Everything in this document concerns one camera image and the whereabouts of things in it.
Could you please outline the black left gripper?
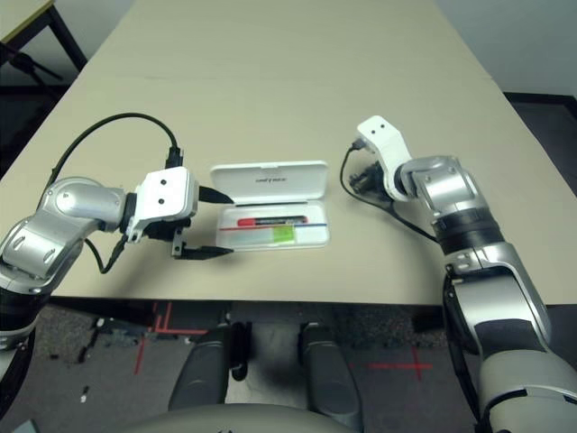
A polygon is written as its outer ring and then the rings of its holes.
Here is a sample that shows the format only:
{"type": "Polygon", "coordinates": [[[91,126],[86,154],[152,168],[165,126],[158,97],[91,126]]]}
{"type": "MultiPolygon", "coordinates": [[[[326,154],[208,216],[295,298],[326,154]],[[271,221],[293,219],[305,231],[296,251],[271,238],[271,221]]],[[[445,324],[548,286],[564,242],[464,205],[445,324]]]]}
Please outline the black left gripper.
{"type": "MultiPolygon", "coordinates": [[[[198,200],[212,204],[233,204],[226,194],[209,187],[198,188],[198,200]]],[[[177,260],[204,261],[233,253],[234,250],[212,245],[187,248],[183,231],[190,227],[191,219],[183,218],[174,221],[157,221],[149,224],[143,233],[150,239],[171,244],[171,255],[177,260]]]]}

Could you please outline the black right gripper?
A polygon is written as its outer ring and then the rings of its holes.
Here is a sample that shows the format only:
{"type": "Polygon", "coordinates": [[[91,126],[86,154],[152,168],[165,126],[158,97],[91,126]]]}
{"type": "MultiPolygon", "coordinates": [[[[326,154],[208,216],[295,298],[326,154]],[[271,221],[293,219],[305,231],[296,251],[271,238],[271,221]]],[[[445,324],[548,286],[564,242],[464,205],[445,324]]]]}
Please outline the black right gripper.
{"type": "Polygon", "coordinates": [[[361,173],[352,174],[349,178],[349,185],[353,192],[359,195],[387,194],[384,187],[384,172],[377,161],[366,167],[361,173]]]}

